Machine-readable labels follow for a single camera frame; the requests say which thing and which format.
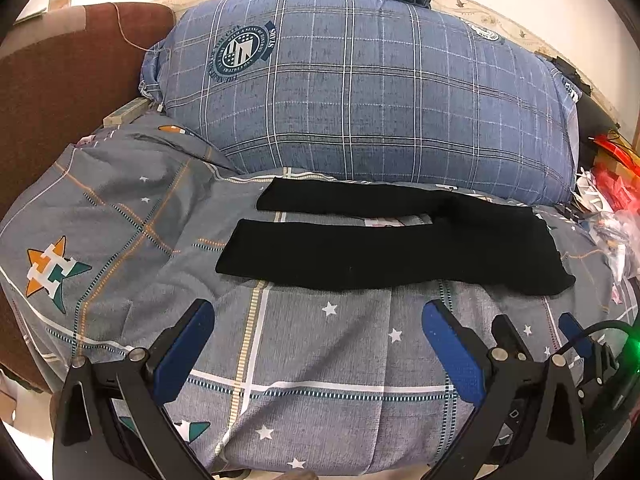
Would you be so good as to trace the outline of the grey star patterned bedsheet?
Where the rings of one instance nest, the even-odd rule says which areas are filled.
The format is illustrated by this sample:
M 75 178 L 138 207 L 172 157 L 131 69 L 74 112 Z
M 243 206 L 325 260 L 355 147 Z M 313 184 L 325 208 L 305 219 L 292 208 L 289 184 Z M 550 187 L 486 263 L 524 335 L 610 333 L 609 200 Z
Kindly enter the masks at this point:
M 122 358 L 208 300 L 215 329 L 168 413 L 211 470 L 366 474 L 441 458 L 472 412 L 428 344 L 438 299 L 483 337 L 509 315 L 535 359 L 562 346 L 558 321 L 633 321 L 639 293 L 615 281 L 587 232 L 536 207 L 576 280 L 554 297 L 437 280 L 336 292 L 219 274 L 272 172 L 239 176 L 213 145 L 151 114 L 46 157 L 1 220 L 1 285 L 47 383 L 70 359 Z

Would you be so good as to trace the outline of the black pants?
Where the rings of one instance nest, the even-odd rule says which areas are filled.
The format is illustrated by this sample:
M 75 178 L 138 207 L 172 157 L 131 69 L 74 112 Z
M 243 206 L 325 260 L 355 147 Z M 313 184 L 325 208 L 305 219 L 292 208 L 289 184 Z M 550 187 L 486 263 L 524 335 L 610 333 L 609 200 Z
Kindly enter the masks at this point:
M 277 178 L 256 208 L 355 222 L 241 219 L 218 273 L 337 292 L 445 280 L 553 296 L 575 283 L 546 222 L 528 207 L 391 184 Z

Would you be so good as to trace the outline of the brown upholstered headboard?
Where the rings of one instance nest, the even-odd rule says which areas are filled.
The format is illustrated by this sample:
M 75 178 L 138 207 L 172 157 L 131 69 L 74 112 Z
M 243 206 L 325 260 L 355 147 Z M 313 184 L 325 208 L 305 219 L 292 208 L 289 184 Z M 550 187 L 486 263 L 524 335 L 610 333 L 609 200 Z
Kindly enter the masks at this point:
M 139 95 L 146 50 L 175 25 L 168 6 L 70 6 L 14 25 L 1 44 L 1 229 L 18 196 L 66 146 Z

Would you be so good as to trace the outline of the blue plaid pillow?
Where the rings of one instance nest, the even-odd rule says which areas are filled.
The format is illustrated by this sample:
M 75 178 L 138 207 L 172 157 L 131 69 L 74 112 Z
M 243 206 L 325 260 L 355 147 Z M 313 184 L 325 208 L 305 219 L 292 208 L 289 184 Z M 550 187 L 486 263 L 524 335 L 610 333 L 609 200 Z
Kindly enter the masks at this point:
M 394 0 L 209 0 L 145 55 L 140 90 L 244 174 L 570 199 L 579 91 L 495 32 Z

